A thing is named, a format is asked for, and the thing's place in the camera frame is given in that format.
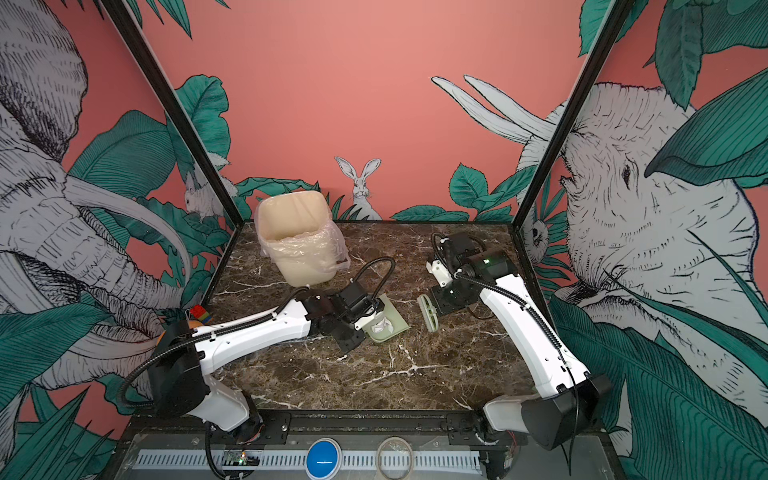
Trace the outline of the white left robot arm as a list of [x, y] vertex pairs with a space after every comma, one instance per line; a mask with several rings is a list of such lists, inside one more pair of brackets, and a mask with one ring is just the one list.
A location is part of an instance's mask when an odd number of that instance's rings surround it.
[[385, 320], [380, 292], [383, 276], [372, 292], [361, 285], [374, 266], [364, 264], [340, 291], [327, 293], [308, 286], [295, 289], [277, 307], [213, 326], [173, 327], [152, 356], [136, 367], [118, 387], [119, 406], [137, 408], [127, 390], [140, 376], [150, 381], [147, 406], [159, 418], [194, 416], [217, 428], [237, 444], [256, 441], [264, 421], [251, 396], [214, 378], [225, 365], [287, 341], [320, 336], [332, 338], [342, 354], [360, 346], [365, 327]]

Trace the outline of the pale green hand brush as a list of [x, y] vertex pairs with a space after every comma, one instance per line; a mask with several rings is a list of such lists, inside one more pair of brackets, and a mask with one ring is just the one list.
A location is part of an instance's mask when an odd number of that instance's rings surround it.
[[421, 294], [417, 297], [417, 303], [427, 330], [430, 333], [435, 333], [439, 328], [439, 318], [431, 297], [427, 294]]

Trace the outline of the cream trash bin with bag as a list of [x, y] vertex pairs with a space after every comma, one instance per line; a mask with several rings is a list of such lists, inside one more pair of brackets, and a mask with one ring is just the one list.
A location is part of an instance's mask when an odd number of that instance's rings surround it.
[[267, 198], [254, 220], [262, 254], [293, 287], [327, 282], [350, 266], [345, 239], [318, 191]]

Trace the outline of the white paper scrap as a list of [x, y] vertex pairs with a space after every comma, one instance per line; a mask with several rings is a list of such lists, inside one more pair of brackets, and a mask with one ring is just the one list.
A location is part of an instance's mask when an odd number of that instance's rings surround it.
[[372, 336], [383, 338], [385, 336], [392, 334], [393, 332], [394, 332], [394, 326], [388, 319], [384, 319], [371, 326]]

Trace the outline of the pale green dustpan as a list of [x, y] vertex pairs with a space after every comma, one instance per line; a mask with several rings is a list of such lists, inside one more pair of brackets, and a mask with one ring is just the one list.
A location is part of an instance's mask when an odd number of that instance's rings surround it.
[[377, 323], [371, 323], [363, 328], [363, 331], [375, 342], [383, 343], [410, 329], [403, 316], [394, 307], [386, 294], [381, 294], [379, 299], [383, 301], [383, 312], [378, 316]]

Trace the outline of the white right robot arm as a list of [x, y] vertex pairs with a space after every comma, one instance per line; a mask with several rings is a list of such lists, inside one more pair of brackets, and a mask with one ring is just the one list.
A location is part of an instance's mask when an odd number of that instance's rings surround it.
[[422, 314], [439, 319], [484, 304], [504, 327], [534, 382], [532, 395], [501, 396], [486, 403], [489, 427], [526, 433], [547, 450], [591, 427], [613, 384], [607, 376], [591, 373], [565, 346], [507, 253], [466, 232], [434, 233], [430, 241], [433, 258], [427, 270], [437, 283], [421, 300]]

